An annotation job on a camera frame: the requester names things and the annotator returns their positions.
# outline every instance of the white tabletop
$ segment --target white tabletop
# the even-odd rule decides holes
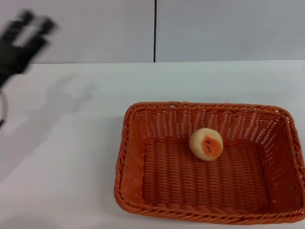
[[[0,229],[235,228],[137,216],[116,204],[123,115],[136,102],[277,105],[305,143],[305,61],[37,64],[4,91]]]

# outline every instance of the basket rim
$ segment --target basket rim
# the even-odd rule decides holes
[[[125,155],[126,146],[129,142],[129,128],[131,121],[134,118],[134,114],[140,110],[147,109],[175,109],[175,110],[193,110],[193,109],[215,109],[230,110],[230,111],[258,111],[265,114],[274,114],[280,118],[286,119],[286,128],[289,130],[289,141],[291,152],[295,161],[295,171],[298,175],[298,181],[300,187],[302,187],[302,206],[300,209],[296,209],[288,212],[280,213],[264,213],[264,214],[229,214],[229,213],[203,213],[185,209],[173,209],[167,207],[151,207],[147,204],[132,203],[125,199],[121,193],[122,184],[122,170],[125,166]],[[268,224],[268,223],[282,223],[282,222],[296,222],[305,218],[305,166],[302,156],[301,144],[298,138],[295,123],[290,113],[278,106],[271,105],[259,105],[259,104],[231,104],[231,103],[189,103],[189,102],[140,102],[131,105],[125,113],[123,130],[122,130],[122,141],[119,150],[119,156],[116,163],[116,177],[114,185],[114,197],[118,205],[130,212],[140,215],[157,216],[167,218],[165,213],[168,215],[179,214],[176,219],[182,220],[196,220],[201,222],[220,223],[220,224]]]

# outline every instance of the woven pattern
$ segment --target woven pattern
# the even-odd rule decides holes
[[[212,162],[188,147],[217,130]],[[125,114],[114,195],[140,215],[221,224],[296,222],[305,214],[305,170],[291,115],[249,104],[138,103]]]

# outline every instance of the bread roll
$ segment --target bread roll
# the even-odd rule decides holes
[[[189,147],[201,160],[213,161],[220,156],[224,143],[220,134],[209,128],[196,130],[190,137]]]

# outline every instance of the wicker basket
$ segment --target wicker basket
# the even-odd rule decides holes
[[[213,162],[188,147],[194,130],[217,130]],[[221,224],[304,219],[305,170],[290,114],[249,104],[138,103],[126,112],[114,195],[139,215]]]

